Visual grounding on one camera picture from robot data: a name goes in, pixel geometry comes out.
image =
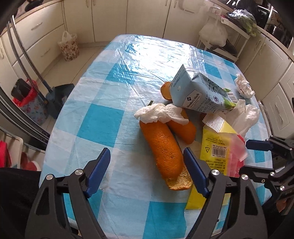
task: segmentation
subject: yellow plastic bag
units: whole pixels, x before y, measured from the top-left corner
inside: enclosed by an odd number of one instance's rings
[[[240,150],[241,160],[247,156],[243,153],[241,140],[238,138],[236,131],[220,116],[211,114],[205,117],[203,122],[207,125],[203,127],[202,146],[200,152],[200,159],[206,161],[211,169],[217,169],[224,175],[228,175],[228,162],[232,161],[233,152]],[[230,199],[230,194],[225,194],[223,205],[227,205]],[[202,209],[205,203],[205,198],[198,193],[193,185],[191,194],[189,196],[186,210]]]

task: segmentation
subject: crumpled tissue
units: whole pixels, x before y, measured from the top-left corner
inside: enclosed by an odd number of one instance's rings
[[[255,95],[255,92],[251,89],[249,82],[246,79],[244,79],[241,74],[237,74],[235,83],[238,86],[237,87],[238,92],[244,98],[250,99],[252,96]]]
[[[173,104],[152,104],[139,109],[134,117],[140,118],[143,123],[157,122],[158,120],[162,123],[166,123],[170,120],[177,122],[181,125],[189,123],[188,119],[185,119],[182,115],[182,108],[176,107]]]
[[[247,131],[257,123],[259,115],[258,108],[251,104],[246,105],[245,100],[240,99],[235,108],[225,114],[225,120],[242,138],[245,138]]]

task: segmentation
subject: blue checkered tablecloth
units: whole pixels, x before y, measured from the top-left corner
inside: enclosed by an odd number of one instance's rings
[[[116,37],[94,60],[67,99],[47,146],[40,184],[49,173],[71,174],[96,159],[104,147],[111,162],[99,190],[89,202],[108,238],[183,238],[194,224],[199,210],[185,211],[190,190],[171,191],[165,185],[151,150],[134,118],[134,112],[150,100],[167,103],[160,87],[171,81],[181,65],[199,69],[237,98],[234,79],[237,66],[193,46],[148,36]],[[255,97],[246,100],[258,107]],[[187,110],[202,131],[198,113]],[[262,115],[246,139],[264,140],[267,130]],[[272,167],[269,152],[249,150],[246,164]],[[259,199],[270,194],[255,184]],[[70,222],[74,214],[64,196]],[[220,214],[220,222],[225,214]]]

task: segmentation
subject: floral bag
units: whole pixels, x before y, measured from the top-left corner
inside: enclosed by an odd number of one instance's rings
[[[34,87],[30,89],[28,95],[22,101],[16,98],[13,98],[12,101],[38,125],[43,124],[48,118],[46,105]]]
[[[69,34],[67,31],[64,31],[62,34],[61,41],[58,42],[63,57],[67,62],[77,58],[80,54],[78,51],[78,44],[76,42],[76,38],[76,34]]]

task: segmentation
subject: metal screw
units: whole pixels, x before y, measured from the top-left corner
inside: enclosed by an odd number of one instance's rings
[[[75,173],[75,175],[81,175],[83,173],[83,170],[77,169],[74,173]]]
[[[220,174],[220,171],[218,171],[217,169],[212,169],[211,173],[215,176]]]
[[[242,175],[241,175],[241,178],[242,178],[243,180],[247,180],[247,179],[248,179],[248,176],[247,176],[246,174],[242,174]]]
[[[48,174],[47,176],[46,176],[46,179],[47,180],[51,180],[53,178],[53,175],[52,174]]]

